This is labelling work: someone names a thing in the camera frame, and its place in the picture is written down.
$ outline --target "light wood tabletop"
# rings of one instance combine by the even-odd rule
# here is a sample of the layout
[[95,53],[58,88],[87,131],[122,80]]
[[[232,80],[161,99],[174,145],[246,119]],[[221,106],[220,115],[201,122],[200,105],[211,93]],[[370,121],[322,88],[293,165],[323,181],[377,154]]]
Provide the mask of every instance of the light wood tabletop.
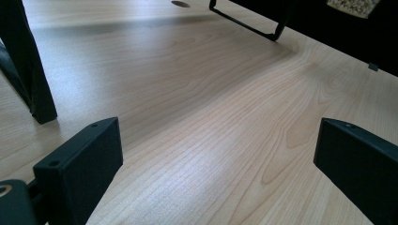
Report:
[[[162,0],[24,0],[58,118],[0,76],[0,179],[117,116],[124,165],[88,224],[371,224],[313,164],[320,120],[398,144],[398,78],[286,28]],[[264,32],[276,23],[218,8]]]

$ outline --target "wooden desk surface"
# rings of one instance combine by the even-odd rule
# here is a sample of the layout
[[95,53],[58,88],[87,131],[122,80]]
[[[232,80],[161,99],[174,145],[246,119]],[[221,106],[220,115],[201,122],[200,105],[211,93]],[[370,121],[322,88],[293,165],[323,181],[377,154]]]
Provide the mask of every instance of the wooden desk surface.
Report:
[[185,2],[25,0],[59,117],[40,126],[0,76],[0,179],[31,181],[57,146],[118,116],[124,165],[88,224],[370,224],[314,166],[315,142],[330,117],[398,144],[398,78]]

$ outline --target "wood grain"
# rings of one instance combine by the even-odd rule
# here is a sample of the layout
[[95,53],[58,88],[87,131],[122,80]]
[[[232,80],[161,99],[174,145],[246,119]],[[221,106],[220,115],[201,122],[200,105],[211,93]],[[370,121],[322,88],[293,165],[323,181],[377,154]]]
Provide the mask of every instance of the wood grain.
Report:
[[88,224],[371,224],[314,166],[315,143],[330,117],[398,144],[398,79],[184,2],[25,0],[59,117],[37,124],[0,76],[0,178],[31,181],[57,146],[118,116],[124,165]]

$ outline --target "black metal leg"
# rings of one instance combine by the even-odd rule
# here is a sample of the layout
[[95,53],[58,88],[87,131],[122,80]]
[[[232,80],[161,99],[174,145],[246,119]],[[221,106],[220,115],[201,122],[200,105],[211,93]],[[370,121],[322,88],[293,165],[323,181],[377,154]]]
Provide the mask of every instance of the black metal leg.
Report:
[[56,118],[50,87],[21,0],[0,2],[0,68],[40,124]]
[[281,36],[282,31],[286,27],[287,22],[289,21],[291,15],[293,14],[293,11],[294,11],[294,8],[295,8],[295,6],[297,4],[297,1],[298,0],[292,0],[291,1],[291,3],[288,6],[283,18],[281,19],[280,22],[278,22],[278,26],[276,27],[274,34],[264,34],[263,32],[261,32],[259,30],[256,30],[256,29],[250,27],[249,25],[247,25],[247,24],[245,24],[243,22],[240,22],[240,21],[238,21],[238,20],[236,20],[236,19],[234,19],[234,18],[222,13],[221,11],[217,10],[216,8],[214,8],[217,5],[217,0],[210,0],[209,8],[210,8],[211,11],[223,16],[224,18],[226,18],[226,19],[228,19],[228,20],[230,20],[230,21],[232,21],[234,23],[237,23],[237,24],[245,27],[248,30],[253,31],[257,35],[260,35],[260,36],[262,36],[264,38],[267,38],[267,39],[270,39],[272,41],[276,41]]

